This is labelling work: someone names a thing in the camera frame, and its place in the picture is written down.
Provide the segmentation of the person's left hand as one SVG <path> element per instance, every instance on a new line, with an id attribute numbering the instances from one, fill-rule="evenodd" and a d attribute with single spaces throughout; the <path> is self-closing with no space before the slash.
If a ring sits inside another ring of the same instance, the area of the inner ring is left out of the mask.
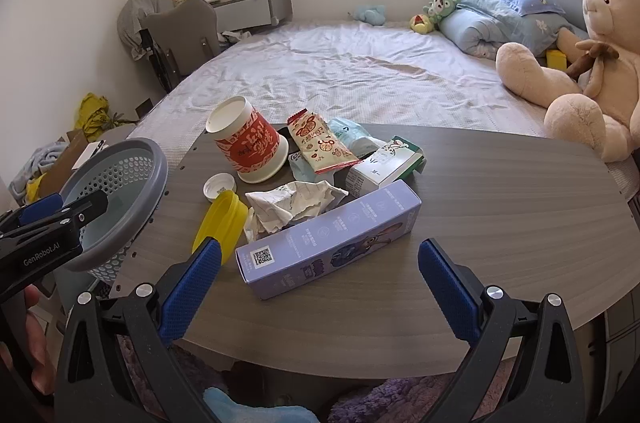
<path id="1" fill-rule="evenodd" d="M 51 395 L 55 390 L 55 366 L 48 351 L 43 329 L 37 318 L 30 312 L 30 308 L 37 305 L 39 299 L 40 292 L 35 285 L 30 284 L 24 288 L 26 345 L 34 364 L 32 383 L 42 395 Z"/>

